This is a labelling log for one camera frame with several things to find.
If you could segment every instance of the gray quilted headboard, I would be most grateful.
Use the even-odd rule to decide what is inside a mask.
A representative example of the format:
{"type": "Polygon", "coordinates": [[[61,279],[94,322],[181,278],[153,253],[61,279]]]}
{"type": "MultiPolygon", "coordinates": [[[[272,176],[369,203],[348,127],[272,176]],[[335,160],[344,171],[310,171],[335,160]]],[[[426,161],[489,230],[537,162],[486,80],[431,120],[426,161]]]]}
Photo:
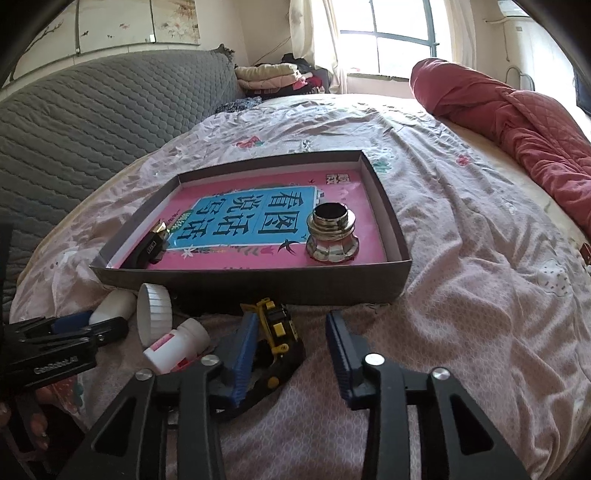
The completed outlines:
{"type": "Polygon", "coordinates": [[[0,102],[0,218],[12,237],[2,309],[53,227],[136,158],[243,96],[230,52],[163,50],[92,60],[0,102]]]}

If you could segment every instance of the red quilt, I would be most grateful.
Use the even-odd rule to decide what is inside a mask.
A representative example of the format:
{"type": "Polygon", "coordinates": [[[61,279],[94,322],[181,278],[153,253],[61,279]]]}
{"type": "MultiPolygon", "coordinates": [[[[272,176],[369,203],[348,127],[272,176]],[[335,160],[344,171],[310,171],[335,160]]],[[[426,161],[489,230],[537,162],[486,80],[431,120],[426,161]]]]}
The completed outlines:
{"type": "Polygon", "coordinates": [[[591,236],[591,144],[560,103],[439,59],[410,82],[427,112],[499,145],[591,236]]]}

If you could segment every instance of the bed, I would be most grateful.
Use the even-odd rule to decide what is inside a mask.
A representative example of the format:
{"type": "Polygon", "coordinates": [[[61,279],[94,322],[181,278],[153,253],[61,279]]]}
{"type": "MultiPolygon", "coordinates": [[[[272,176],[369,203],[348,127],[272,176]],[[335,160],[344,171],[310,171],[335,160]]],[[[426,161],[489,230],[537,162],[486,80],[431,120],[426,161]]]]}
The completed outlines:
{"type": "Polygon", "coordinates": [[[2,309],[39,242],[115,173],[243,97],[232,52],[79,63],[0,102],[0,218],[14,223],[2,309]]]}
{"type": "MultiPolygon", "coordinates": [[[[95,307],[108,290],[88,265],[171,176],[312,150],[364,151],[413,258],[399,300],[348,307],[348,325],[411,369],[450,367],[532,478],[551,478],[591,420],[591,278],[577,253],[585,235],[500,149],[414,100],[311,95],[206,118],[113,176],[60,222],[22,274],[11,320],[95,307]],[[254,136],[256,146],[241,147],[254,136]]],[[[360,478],[367,419],[339,397],[323,333],[327,310],[291,307],[306,361],[279,392],[221,427],[229,479],[360,478]]],[[[213,339],[238,322],[200,320],[213,339]]],[[[147,366],[134,320],[126,340],[98,358],[62,398],[87,426],[147,366]]],[[[411,440],[419,478],[417,435],[411,440]]]]}

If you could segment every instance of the window pane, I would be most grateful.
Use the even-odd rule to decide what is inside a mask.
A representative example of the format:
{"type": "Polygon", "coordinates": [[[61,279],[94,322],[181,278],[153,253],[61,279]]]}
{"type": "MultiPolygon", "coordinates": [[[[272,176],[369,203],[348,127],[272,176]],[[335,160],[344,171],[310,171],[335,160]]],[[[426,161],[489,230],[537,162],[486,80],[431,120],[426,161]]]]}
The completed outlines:
{"type": "Polygon", "coordinates": [[[428,40],[423,0],[374,0],[378,32],[428,40]]]}
{"type": "Polygon", "coordinates": [[[345,67],[349,71],[378,73],[378,50],[373,35],[340,36],[345,67]]]}
{"type": "Polygon", "coordinates": [[[431,0],[431,11],[433,12],[433,24],[435,25],[435,41],[439,43],[437,56],[440,59],[452,61],[452,37],[444,0],[431,0]]]}
{"type": "Polygon", "coordinates": [[[374,31],[369,0],[335,0],[335,14],[339,30],[374,31]]]}
{"type": "Polygon", "coordinates": [[[378,49],[380,73],[402,78],[410,78],[416,63],[431,56],[425,45],[390,38],[378,38],[378,49]]]}

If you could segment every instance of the pile of clothes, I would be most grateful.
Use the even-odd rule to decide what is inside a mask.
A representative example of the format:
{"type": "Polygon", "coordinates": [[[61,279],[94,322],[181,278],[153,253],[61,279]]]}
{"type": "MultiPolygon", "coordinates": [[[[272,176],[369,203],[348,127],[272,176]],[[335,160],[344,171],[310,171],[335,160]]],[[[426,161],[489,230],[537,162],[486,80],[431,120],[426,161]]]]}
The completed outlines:
{"type": "Polygon", "coordinates": [[[327,90],[328,76],[324,79],[324,72],[314,70],[305,60],[294,59],[293,55],[287,54],[284,59],[285,57],[292,59],[293,63],[264,63],[255,67],[234,69],[238,83],[247,97],[268,100],[288,95],[324,93],[327,90]]]}

